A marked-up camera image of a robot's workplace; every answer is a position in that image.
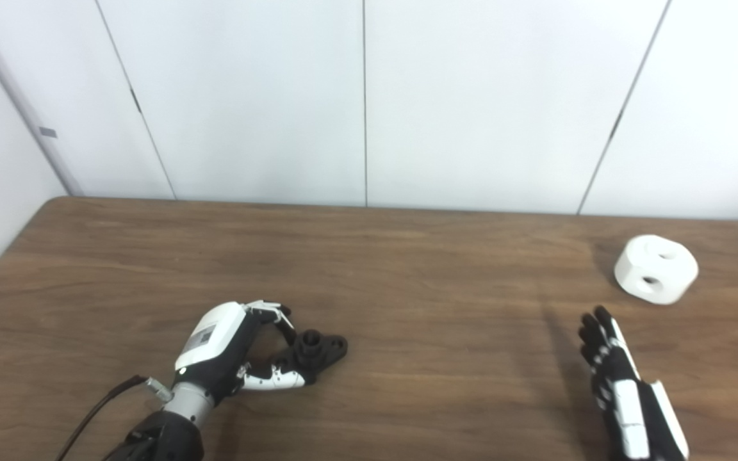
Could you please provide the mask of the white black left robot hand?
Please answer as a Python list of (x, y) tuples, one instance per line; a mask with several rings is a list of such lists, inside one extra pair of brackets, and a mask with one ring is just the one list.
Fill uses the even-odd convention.
[(275, 326), (287, 345), (293, 346), (298, 333), (290, 314), (289, 307), (264, 300), (214, 307), (203, 315), (176, 359), (173, 385), (196, 385), (218, 406), (242, 390), (276, 391), (315, 384), (315, 377), (289, 364), (255, 365), (248, 359), (264, 326)]

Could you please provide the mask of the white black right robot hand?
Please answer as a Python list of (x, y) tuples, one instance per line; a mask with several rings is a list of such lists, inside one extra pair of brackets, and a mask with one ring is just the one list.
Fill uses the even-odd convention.
[(580, 353), (607, 431), (610, 460), (688, 460), (689, 445), (660, 380), (645, 382), (621, 327), (602, 305), (582, 316)]

